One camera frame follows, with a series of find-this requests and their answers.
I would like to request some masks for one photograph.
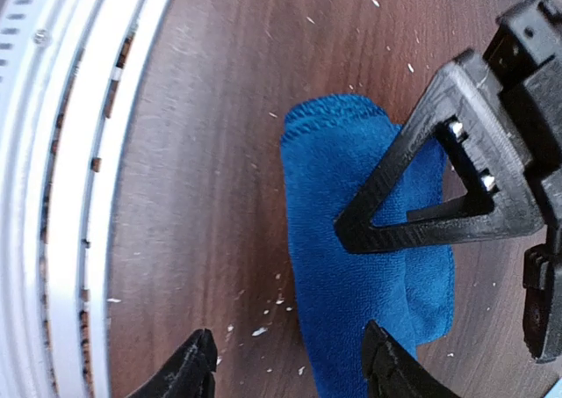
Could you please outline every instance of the dark wood surface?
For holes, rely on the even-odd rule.
[[[114,396],[199,327],[220,348],[219,398],[317,396],[296,310],[286,310],[296,303],[278,150],[284,114],[354,91],[403,122],[438,66],[483,49],[494,17],[515,2],[377,1],[173,0],[120,176]],[[455,248],[454,328],[420,357],[463,397],[538,398],[557,378],[530,362],[522,341],[522,254],[541,240]],[[252,337],[260,327],[269,330]]]

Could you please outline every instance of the silver screw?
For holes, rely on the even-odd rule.
[[[463,128],[463,123],[461,123],[457,119],[454,119],[449,123],[449,130],[451,133],[455,135],[455,139],[457,141],[463,140],[463,137],[465,136],[465,129]]]
[[[488,192],[491,192],[495,188],[495,178],[490,174],[485,174],[480,178],[482,184]]]
[[[33,35],[33,42],[44,47],[49,42],[49,33],[46,29],[38,29]]]

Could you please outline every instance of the blue microfiber cloth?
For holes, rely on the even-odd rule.
[[[450,247],[351,255],[334,219],[376,167],[400,126],[368,98],[333,95],[296,106],[285,118],[281,154],[300,328],[321,398],[366,398],[361,341],[370,319],[410,354],[445,335],[453,315]],[[429,142],[373,222],[440,203],[446,156]]]

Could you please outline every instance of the white paint fleck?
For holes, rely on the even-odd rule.
[[[252,332],[252,336],[260,336],[263,335],[265,332],[267,332],[267,328],[261,327],[260,329]]]
[[[246,292],[246,290],[240,290],[238,292],[238,295],[234,298],[234,301],[238,301],[245,292]]]

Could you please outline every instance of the screw head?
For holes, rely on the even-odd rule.
[[[49,42],[49,33],[46,29],[38,29],[33,35],[33,42],[44,47]]]

